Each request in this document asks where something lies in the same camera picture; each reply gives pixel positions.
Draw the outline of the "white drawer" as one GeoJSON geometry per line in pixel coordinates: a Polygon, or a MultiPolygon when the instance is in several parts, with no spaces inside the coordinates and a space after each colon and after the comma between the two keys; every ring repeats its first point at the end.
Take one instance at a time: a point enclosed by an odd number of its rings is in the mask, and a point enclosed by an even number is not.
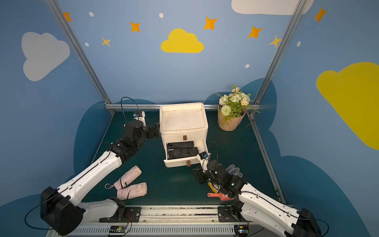
{"type": "Polygon", "coordinates": [[[200,164],[204,161],[204,154],[209,154],[206,140],[194,140],[192,148],[182,148],[180,154],[174,152],[175,149],[169,149],[167,142],[163,142],[165,150],[165,159],[163,160],[167,168],[191,166],[200,164]]]}

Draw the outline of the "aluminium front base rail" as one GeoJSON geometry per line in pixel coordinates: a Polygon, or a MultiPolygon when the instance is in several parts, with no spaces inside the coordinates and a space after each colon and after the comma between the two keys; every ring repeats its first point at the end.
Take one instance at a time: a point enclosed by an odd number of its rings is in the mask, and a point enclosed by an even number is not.
{"type": "Polygon", "coordinates": [[[142,205],[134,220],[127,223],[92,221],[78,226],[71,237],[142,236],[232,236],[235,226],[248,221],[223,222],[225,205],[142,205]]]}

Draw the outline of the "tan ribbed flower pot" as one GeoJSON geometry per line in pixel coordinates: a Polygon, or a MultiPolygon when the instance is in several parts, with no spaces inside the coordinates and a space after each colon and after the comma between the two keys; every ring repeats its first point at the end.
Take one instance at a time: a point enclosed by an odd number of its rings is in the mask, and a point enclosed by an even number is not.
{"type": "Polygon", "coordinates": [[[228,118],[224,116],[221,112],[221,106],[218,108],[218,126],[224,131],[234,131],[239,124],[242,122],[242,119],[245,117],[247,109],[243,108],[240,116],[235,118],[228,118]]]}

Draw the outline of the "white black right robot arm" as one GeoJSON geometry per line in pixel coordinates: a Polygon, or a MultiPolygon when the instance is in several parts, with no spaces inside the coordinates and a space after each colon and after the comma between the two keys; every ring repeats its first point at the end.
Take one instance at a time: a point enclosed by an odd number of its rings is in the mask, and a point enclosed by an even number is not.
{"type": "Polygon", "coordinates": [[[322,236],[309,210],[297,210],[260,192],[243,179],[234,165],[224,168],[217,160],[204,159],[192,173],[199,184],[210,183],[219,194],[233,199],[230,210],[235,218],[255,222],[280,237],[322,236]]]}

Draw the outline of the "pink plastic scoop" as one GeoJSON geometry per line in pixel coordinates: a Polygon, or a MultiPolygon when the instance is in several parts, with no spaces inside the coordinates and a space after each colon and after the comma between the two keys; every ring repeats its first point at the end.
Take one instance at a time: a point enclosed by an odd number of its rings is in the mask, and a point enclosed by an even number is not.
{"type": "Polygon", "coordinates": [[[231,200],[234,200],[234,198],[229,198],[229,197],[227,197],[226,195],[224,195],[224,194],[222,194],[222,193],[208,193],[207,194],[207,196],[208,197],[210,197],[210,198],[214,198],[214,197],[216,197],[216,198],[219,198],[221,201],[231,201],[231,200]]]}

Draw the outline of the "aluminium frame post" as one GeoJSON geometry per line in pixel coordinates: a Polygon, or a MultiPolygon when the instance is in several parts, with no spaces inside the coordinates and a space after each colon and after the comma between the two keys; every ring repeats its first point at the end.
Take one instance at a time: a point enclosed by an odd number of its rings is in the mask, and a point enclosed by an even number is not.
{"type": "Polygon", "coordinates": [[[261,100],[263,99],[263,96],[275,74],[275,71],[277,67],[280,64],[280,61],[288,47],[288,44],[297,28],[298,23],[300,22],[300,19],[303,15],[303,11],[305,9],[306,4],[308,1],[306,0],[301,0],[298,1],[294,13],[292,14],[290,21],[287,25],[287,28],[284,31],[282,41],[280,42],[280,45],[278,46],[274,58],[270,64],[270,67],[267,71],[266,76],[264,77],[264,80],[256,94],[255,100],[254,100],[254,105],[259,106],[261,103],[261,100]]]}
{"type": "Polygon", "coordinates": [[[98,93],[100,94],[101,98],[106,104],[111,104],[111,100],[108,96],[108,94],[105,91],[105,88],[103,87],[99,77],[97,76],[93,66],[91,65],[88,57],[86,56],[83,47],[81,46],[79,40],[77,39],[72,27],[70,26],[70,22],[66,19],[64,16],[64,13],[58,4],[58,1],[55,0],[46,0],[45,3],[47,4],[48,8],[50,9],[51,13],[53,14],[54,18],[58,22],[59,26],[61,27],[63,33],[65,34],[66,38],[68,39],[69,43],[71,44],[72,48],[74,49],[76,55],[78,56],[80,62],[82,63],[84,69],[86,70],[87,74],[89,75],[92,83],[94,84],[95,88],[97,89],[98,93]]]}

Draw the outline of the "aluminium frame left floor rail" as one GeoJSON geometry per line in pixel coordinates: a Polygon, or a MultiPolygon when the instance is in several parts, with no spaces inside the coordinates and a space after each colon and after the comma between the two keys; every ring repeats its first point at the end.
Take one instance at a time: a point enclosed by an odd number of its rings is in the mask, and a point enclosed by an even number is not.
{"type": "Polygon", "coordinates": [[[110,118],[110,120],[109,120],[109,123],[108,123],[108,125],[107,125],[107,127],[106,127],[106,129],[105,129],[105,131],[104,131],[104,134],[103,134],[103,136],[102,136],[102,138],[101,138],[101,140],[100,140],[100,143],[99,143],[99,145],[98,145],[98,147],[97,147],[97,150],[96,150],[96,152],[95,152],[95,154],[94,154],[94,156],[93,156],[92,161],[91,161],[90,164],[93,164],[93,163],[94,163],[94,161],[95,161],[95,159],[96,159],[96,156],[97,156],[97,154],[99,153],[99,150],[100,150],[100,148],[101,148],[101,146],[102,146],[102,143],[103,143],[103,141],[104,141],[104,138],[105,138],[105,136],[106,136],[106,134],[107,134],[107,132],[108,132],[108,130],[109,130],[109,127],[110,127],[111,123],[112,123],[112,119],[113,119],[113,118],[114,118],[114,114],[112,114],[112,116],[111,116],[111,118],[110,118]]]}

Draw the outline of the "aluminium frame floor rail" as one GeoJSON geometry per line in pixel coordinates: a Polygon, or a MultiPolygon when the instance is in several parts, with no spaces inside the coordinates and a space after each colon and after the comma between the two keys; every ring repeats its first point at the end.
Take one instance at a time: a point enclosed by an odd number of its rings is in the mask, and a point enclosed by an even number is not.
{"type": "Polygon", "coordinates": [[[255,134],[255,137],[257,139],[257,142],[258,142],[258,146],[260,148],[260,151],[262,153],[262,156],[263,156],[263,159],[264,159],[264,162],[265,162],[265,165],[266,165],[266,168],[268,170],[268,173],[269,173],[269,176],[270,176],[270,179],[272,181],[272,184],[274,186],[274,189],[276,191],[276,194],[278,196],[278,199],[281,203],[283,204],[286,204],[286,200],[284,198],[284,195],[283,195],[283,192],[281,190],[281,187],[280,187],[280,184],[279,184],[279,181],[276,177],[276,174],[274,172],[274,169],[272,167],[272,164],[270,162],[270,159],[269,159],[269,156],[268,156],[268,153],[267,153],[267,150],[265,148],[265,145],[263,143],[263,140],[262,140],[262,137],[260,135],[260,132],[258,130],[258,127],[256,125],[256,122],[253,118],[253,115],[251,113],[248,113],[248,118],[250,120],[250,124],[252,126],[252,129],[253,129],[253,132],[255,134]]]}
{"type": "Polygon", "coordinates": [[[97,156],[97,154],[99,153],[99,150],[100,150],[100,148],[101,148],[101,146],[102,146],[102,143],[103,143],[103,141],[104,141],[104,138],[105,138],[105,136],[106,136],[106,134],[107,134],[107,132],[108,132],[108,130],[109,130],[109,127],[110,127],[111,123],[112,123],[112,119],[113,119],[113,118],[114,118],[114,114],[112,114],[112,116],[111,116],[111,118],[110,118],[110,120],[109,120],[109,123],[108,123],[108,125],[107,125],[107,127],[106,127],[106,129],[105,129],[105,131],[104,131],[104,134],[103,134],[103,136],[102,136],[102,138],[101,138],[101,140],[100,140],[100,143],[99,143],[99,145],[98,145],[98,147],[97,147],[97,150],[96,150],[96,152],[95,152],[95,154],[94,154],[94,156],[93,156],[92,161],[91,161],[90,164],[93,164],[93,163],[94,163],[94,161],[95,161],[95,159],[96,159],[96,156],[97,156]]]}

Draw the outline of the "aluminium frame left post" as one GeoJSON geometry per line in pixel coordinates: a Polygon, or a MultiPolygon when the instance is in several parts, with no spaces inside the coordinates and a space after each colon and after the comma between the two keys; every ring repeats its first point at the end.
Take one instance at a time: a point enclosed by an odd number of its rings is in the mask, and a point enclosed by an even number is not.
{"type": "Polygon", "coordinates": [[[83,47],[81,46],[79,40],[77,39],[72,27],[70,26],[70,22],[66,19],[64,16],[64,13],[58,4],[58,1],[55,0],[46,0],[45,3],[47,4],[48,8],[50,9],[51,13],[53,14],[54,18],[58,22],[59,26],[61,27],[63,33],[65,34],[66,38],[68,39],[69,43],[71,44],[72,48],[74,49],[76,55],[78,56],[80,62],[82,63],[84,69],[86,70],[87,74],[89,75],[92,83],[94,84],[95,88],[97,89],[98,93],[100,94],[101,98],[106,104],[111,104],[111,100],[108,96],[108,94],[105,91],[105,88],[103,87],[99,77],[97,76],[93,66],[91,65],[88,57],[86,56],[83,47]]]}

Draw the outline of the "aluminium frame back rail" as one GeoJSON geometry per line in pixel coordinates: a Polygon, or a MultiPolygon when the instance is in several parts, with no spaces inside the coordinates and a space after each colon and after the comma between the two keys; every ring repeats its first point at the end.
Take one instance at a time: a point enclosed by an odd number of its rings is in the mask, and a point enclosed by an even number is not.
{"type": "MultiPolygon", "coordinates": [[[[157,110],[161,107],[161,104],[105,104],[105,108],[108,110],[133,110],[133,109],[140,109],[140,110],[157,110]]],[[[204,108],[206,110],[217,110],[218,105],[216,104],[204,104],[204,108]]]]}

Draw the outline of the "white and green flowers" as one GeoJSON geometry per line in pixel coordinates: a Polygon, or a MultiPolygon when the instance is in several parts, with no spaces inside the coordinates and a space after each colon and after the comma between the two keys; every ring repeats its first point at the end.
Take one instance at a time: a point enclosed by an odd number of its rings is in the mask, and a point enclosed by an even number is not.
{"type": "Polygon", "coordinates": [[[230,94],[221,95],[220,93],[216,93],[215,95],[219,97],[219,105],[221,106],[221,112],[224,116],[228,118],[235,118],[240,116],[242,109],[246,108],[259,112],[259,109],[254,108],[252,103],[253,101],[250,99],[251,94],[245,94],[240,90],[240,88],[236,85],[232,85],[232,92],[230,94]]]}

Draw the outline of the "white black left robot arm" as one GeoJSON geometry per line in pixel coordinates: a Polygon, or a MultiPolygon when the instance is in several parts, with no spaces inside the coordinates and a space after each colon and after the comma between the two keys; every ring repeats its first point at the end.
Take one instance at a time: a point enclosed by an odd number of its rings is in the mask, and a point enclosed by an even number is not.
{"type": "Polygon", "coordinates": [[[88,168],[57,189],[48,187],[42,192],[41,219],[61,236],[70,234],[85,222],[125,220],[125,205],[118,198],[87,204],[82,200],[108,174],[133,157],[146,140],[159,136],[159,123],[150,127],[135,119],[127,123],[122,136],[88,168]]]}

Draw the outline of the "aluminium frame right floor rail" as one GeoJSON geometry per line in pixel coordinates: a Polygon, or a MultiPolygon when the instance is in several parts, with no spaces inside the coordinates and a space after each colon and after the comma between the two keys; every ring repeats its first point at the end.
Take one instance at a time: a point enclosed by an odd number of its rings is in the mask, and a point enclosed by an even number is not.
{"type": "Polygon", "coordinates": [[[283,204],[286,204],[286,200],[284,198],[284,195],[283,195],[283,192],[281,190],[281,187],[280,187],[280,184],[279,184],[279,181],[276,177],[276,174],[274,172],[274,169],[272,167],[272,164],[270,162],[270,159],[269,159],[269,156],[268,156],[268,153],[267,153],[267,150],[265,148],[265,145],[263,143],[263,140],[262,140],[262,137],[260,135],[260,132],[258,130],[258,127],[256,125],[256,122],[253,118],[253,115],[251,113],[248,113],[248,118],[250,120],[250,124],[252,126],[252,129],[253,129],[253,132],[255,134],[255,137],[257,139],[257,142],[258,142],[258,146],[260,148],[260,151],[262,153],[262,156],[263,156],[263,159],[264,159],[264,162],[265,162],[265,165],[266,165],[266,168],[268,170],[268,173],[269,173],[269,176],[270,176],[270,179],[272,181],[272,184],[274,186],[274,189],[276,191],[276,194],[278,196],[278,199],[281,203],[283,204]]]}

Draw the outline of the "blue dotted work glove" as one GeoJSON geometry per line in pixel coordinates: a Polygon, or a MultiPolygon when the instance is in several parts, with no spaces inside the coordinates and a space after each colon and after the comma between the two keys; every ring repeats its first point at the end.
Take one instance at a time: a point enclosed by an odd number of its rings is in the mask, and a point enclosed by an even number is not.
{"type": "Polygon", "coordinates": [[[206,181],[216,193],[233,197],[239,194],[245,185],[245,182],[240,177],[229,174],[220,164],[208,164],[207,168],[206,181]]]}

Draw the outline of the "white three drawer cabinet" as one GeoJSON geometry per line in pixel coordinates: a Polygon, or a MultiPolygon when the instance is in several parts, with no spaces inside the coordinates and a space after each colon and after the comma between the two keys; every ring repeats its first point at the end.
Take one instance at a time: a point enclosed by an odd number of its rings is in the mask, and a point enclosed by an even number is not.
{"type": "Polygon", "coordinates": [[[159,123],[163,143],[207,139],[208,122],[203,103],[162,105],[159,123]]]}

